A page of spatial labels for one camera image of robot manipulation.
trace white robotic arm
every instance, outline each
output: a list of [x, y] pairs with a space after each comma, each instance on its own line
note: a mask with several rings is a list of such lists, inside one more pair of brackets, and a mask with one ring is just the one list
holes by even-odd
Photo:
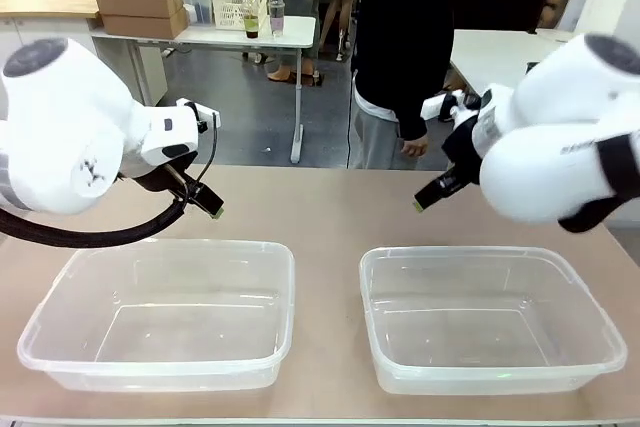
[[515, 90], [457, 104], [443, 146], [455, 165], [417, 194], [421, 209], [477, 183], [506, 217], [584, 232], [640, 196], [640, 57], [628, 45], [579, 36]]
[[[200, 133], [217, 128], [212, 110], [186, 99], [176, 107], [143, 107], [107, 66], [68, 39], [21, 48], [7, 61], [2, 80], [9, 112], [0, 121], [0, 206], [77, 214], [98, 202], [118, 177], [129, 177], [149, 190], [171, 191], [178, 201], [172, 220], [184, 211], [181, 204], [195, 203], [212, 216], [220, 212], [222, 201], [184, 173], [197, 155]], [[29, 228], [22, 222], [2, 211], [0, 230], [24, 233]], [[51, 245], [64, 245], [64, 235], [43, 229], [49, 230], [26, 240], [48, 236]], [[93, 239], [86, 246], [115, 245], [139, 240], [144, 232], [84, 239]]]

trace cardboard box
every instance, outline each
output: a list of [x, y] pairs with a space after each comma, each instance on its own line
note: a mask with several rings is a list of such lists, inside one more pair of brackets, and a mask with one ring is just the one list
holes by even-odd
[[182, 0], [97, 0], [101, 15], [126, 17], [173, 17], [184, 5]]
[[189, 16], [184, 8], [169, 19], [104, 15], [102, 21], [108, 34], [150, 39], [175, 39], [189, 26]]

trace table leg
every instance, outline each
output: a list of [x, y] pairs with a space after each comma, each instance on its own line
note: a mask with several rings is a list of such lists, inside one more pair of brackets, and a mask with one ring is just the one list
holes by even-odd
[[302, 133], [304, 127], [300, 119], [300, 109], [302, 105], [302, 49], [296, 51], [296, 65], [298, 75], [296, 76], [296, 126], [293, 133], [293, 146], [291, 147], [291, 163], [300, 162], [300, 150], [302, 149]]
[[153, 107], [151, 100], [151, 92], [149, 92], [149, 85], [144, 76], [144, 64], [142, 62], [142, 54], [140, 54], [140, 47], [135, 40], [127, 40], [127, 50], [133, 63], [133, 74], [136, 77], [136, 84], [140, 89], [140, 95], [142, 96], [142, 104]]

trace gray floor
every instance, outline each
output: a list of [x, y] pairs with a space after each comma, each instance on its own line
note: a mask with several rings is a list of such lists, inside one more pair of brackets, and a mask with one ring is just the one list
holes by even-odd
[[[193, 51], [174, 53], [165, 60], [169, 92], [163, 105], [187, 97], [221, 112], [215, 162], [233, 165], [291, 166], [289, 156], [294, 125], [295, 89], [269, 82], [266, 66], [243, 61], [240, 54]], [[304, 88], [302, 120], [304, 142], [301, 167], [344, 168], [349, 143], [350, 70], [348, 64], [320, 62], [326, 75], [322, 87]], [[444, 170], [447, 159], [440, 146], [451, 131], [450, 124], [429, 123], [431, 144], [420, 161], [422, 170]], [[204, 138], [206, 146], [211, 138]], [[351, 162], [357, 158], [357, 139], [351, 132]], [[210, 150], [201, 149], [200, 162]], [[612, 229], [620, 244], [640, 264], [640, 230]]]

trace hand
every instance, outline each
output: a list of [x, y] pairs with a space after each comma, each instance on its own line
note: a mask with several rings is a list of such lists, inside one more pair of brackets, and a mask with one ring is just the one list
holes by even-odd
[[546, 5], [544, 9], [542, 9], [542, 13], [540, 14], [540, 20], [538, 21], [538, 27], [542, 28], [551, 28], [553, 26], [553, 21], [556, 18], [556, 11], [553, 7], [549, 7]]
[[409, 157], [422, 157], [427, 153], [428, 145], [429, 139], [427, 139], [426, 134], [416, 140], [405, 140], [402, 153], [407, 154]]

